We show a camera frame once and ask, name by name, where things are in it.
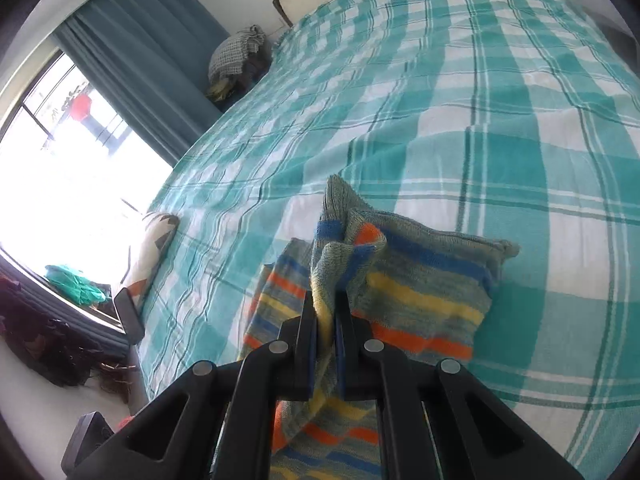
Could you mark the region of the striped knit sweater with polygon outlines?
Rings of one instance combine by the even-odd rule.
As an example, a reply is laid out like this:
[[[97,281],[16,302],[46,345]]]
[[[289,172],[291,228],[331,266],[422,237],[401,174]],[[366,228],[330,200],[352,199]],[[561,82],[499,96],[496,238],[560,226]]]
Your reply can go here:
[[[274,418],[275,479],[376,479],[381,474],[375,406],[338,395],[334,295],[368,321],[373,336],[433,364],[469,361],[503,263],[518,254],[507,240],[436,231],[369,206],[340,177],[326,184],[313,240],[294,238],[260,272],[246,314],[242,352],[277,337],[314,302],[319,357],[314,394],[282,401]]]

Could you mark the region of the dark clothes pile on floor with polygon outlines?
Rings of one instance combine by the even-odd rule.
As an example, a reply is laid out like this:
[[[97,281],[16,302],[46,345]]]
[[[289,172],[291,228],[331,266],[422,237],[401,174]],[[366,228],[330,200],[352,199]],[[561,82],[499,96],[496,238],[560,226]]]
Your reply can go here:
[[[38,298],[21,283],[1,277],[1,336],[31,370],[58,387],[96,378],[101,389],[129,403],[129,344],[123,336]]]

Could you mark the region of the pile of folded clothes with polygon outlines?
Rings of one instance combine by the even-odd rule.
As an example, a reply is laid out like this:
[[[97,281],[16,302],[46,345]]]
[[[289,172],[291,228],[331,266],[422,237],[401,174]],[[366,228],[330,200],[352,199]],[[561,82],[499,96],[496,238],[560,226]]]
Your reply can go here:
[[[258,25],[236,32],[216,47],[209,60],[206,98],[225,112],[258,84],[270,65],[270,43]]]

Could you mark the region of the green cloth on sill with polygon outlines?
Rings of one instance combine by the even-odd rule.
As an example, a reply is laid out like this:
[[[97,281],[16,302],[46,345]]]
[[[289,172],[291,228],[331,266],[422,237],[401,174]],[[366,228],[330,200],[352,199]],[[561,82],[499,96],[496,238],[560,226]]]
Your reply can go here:
[[[96,306],[110,298],[98,285],[66,266],[46,266],[44,277],[57,292],[78,307]]]

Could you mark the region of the patterned cushion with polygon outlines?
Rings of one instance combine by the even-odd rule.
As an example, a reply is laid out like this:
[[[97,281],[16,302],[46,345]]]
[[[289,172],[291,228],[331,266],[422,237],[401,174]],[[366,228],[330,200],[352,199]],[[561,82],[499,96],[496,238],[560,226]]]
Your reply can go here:
[[[164,212],[149,212],[134,230],[122,277],[137,312],[142,310],[146,294],[162,264],[179,226],[179,218]]]

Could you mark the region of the window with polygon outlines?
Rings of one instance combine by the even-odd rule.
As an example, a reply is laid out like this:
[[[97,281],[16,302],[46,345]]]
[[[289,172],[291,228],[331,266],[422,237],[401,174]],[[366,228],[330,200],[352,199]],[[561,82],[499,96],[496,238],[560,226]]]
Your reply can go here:
[[[1,255],[38,292],[119,328],[112,298],[134,230],[171,166],[57,47],[31,58],[1,116]],[[66,266],[102,288],[78,307],[44,277]]]

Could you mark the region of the teal plaid bedspread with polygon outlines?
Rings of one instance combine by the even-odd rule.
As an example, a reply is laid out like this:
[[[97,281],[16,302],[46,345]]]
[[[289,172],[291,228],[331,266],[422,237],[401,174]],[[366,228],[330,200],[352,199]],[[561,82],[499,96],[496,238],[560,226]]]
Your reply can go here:
[[[142,307],[148,396],[296,315],[332,174],[371,206],[518,244],[473,341],[372,318],[468,360],[588,479],[639,431],[639,81],[566,0],[332,0],[204,133],[153,202],[179,226]]]

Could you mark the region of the blue curtain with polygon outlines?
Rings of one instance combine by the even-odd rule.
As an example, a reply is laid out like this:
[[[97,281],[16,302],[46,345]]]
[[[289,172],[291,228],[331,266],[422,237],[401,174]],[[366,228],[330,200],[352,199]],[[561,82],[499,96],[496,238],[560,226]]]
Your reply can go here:
[[[210,58],[229,35],[198,0],[89,0],[53,36],[169,165],[221,115],[205,93]]]

